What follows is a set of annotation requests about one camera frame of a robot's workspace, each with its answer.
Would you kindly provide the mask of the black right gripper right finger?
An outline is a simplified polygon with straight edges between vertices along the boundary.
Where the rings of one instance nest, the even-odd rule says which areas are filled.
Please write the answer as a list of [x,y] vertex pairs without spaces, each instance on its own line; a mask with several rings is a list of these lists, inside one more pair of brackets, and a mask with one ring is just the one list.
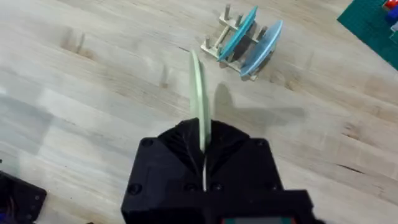
[[206,149],[206,178],[211,191],[284,189],[268,140],[216,120]]

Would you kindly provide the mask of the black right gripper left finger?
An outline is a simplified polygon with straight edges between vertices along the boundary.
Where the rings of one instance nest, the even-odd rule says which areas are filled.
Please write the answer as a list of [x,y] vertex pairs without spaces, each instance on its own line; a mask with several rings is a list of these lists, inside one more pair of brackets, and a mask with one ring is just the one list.
[[204,155],[199,120],[183,120],[157,137],[140,141],[121,205],[122,214],[159,208],[203,191]]

